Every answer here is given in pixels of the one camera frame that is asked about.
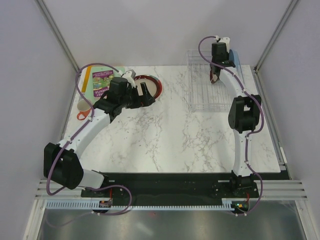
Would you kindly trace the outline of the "red rimmed cream plate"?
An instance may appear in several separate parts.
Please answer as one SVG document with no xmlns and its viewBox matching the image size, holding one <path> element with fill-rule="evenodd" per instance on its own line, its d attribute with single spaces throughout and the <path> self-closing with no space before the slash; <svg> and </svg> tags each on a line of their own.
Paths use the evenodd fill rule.
<svg viewBox="0 0 320 240">
<path fill-rule="evenodd" d="M 209 78 L 210 78 L 211 84 L 215 84 L 220 80 L 220 72 L 221 72 L 220 69 L 213 69 L 213 68 L 210 69 Z"/>
<path fill-rule="evenodd" d="M 162 91 L 163 91 L 163 86 L 161 81 L 153 76 L 153 75 L 137 75 L 134 78 L 134 82 L 137 86 L 137 91 L 138 91 L 138 95 L 142 96 L 143 92 L 142 92 L 142 88 L 141 88 L 141 83 L 145 83 L 146 84 L 146 88 L 148 89 L 150 95 L 154 98 L 157 99 Z"/>
</svg>

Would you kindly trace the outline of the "light blue plate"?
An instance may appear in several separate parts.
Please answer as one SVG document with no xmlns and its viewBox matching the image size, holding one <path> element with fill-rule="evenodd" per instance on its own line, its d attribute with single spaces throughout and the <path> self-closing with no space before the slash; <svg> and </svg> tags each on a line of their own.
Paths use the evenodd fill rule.
<svg viewBox="0 0 320 240">
<path fill-rule="evenodd" d="M 234 63 L 236 69 L 240 67 L 239 55 L 236 50 L 233 50 L 233 49 L 229 50 L 229 60 Z"/>
</svg>

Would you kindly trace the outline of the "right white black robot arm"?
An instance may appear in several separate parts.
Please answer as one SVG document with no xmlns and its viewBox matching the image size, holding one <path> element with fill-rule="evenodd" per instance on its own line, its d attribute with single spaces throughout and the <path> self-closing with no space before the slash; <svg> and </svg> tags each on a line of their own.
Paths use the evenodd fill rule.
<svg viewBox="0 0 320 240">
<path fill-rule="evenodd" d="M 229 180 L 229 191 L 235 197 L 255 188 L 251 163 L 252 133 L 260 122 L 261 97 L 249 94 L 240 80 L 232 51 L 226 42 L 211 44 L 212 81 L 221 81 L 233 101 L 228 113 L 228 124 L 233 130 L 235 158 Z"/>
</svg>

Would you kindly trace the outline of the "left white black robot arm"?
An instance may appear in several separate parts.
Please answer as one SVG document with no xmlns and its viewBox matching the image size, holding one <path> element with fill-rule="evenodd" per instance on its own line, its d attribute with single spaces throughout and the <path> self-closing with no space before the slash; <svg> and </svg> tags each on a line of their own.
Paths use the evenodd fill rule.
<svg viewBox="0 0 320 240">
<path fill-rule="evenodd" d="M 90 188 L 99 197 L 106 196 L 110 185 L 102 173 L 82 167 L 81 156 L 88 145 L 104 128 L 121 114 L 123 109 L 148 107 L 155 102 L 147 84 L 132 85 L 125 77 L 111 80 L 109 90 L 93 105 L 93 115 L 88 117 L 75 133 L 59 143 L 48 143 L 44 148 L 43 175 L 48 181 L 73 190 Z"/>
</svg>

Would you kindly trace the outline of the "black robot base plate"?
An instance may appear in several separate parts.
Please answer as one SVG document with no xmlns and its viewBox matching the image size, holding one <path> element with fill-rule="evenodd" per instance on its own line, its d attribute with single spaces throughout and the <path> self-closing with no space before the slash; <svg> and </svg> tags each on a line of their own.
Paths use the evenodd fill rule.
<svg viewBox="0 0 320 240">
<path fill-rule="evenodd" d="M 83 198 L 110 197 L 117 204 L 219 204 L 222 199 L 255 199 L 254 189 L 233 194 L 231 173 L 111 173 L 106 172 L 101 191 L 82 190 Z"/>
</svg>

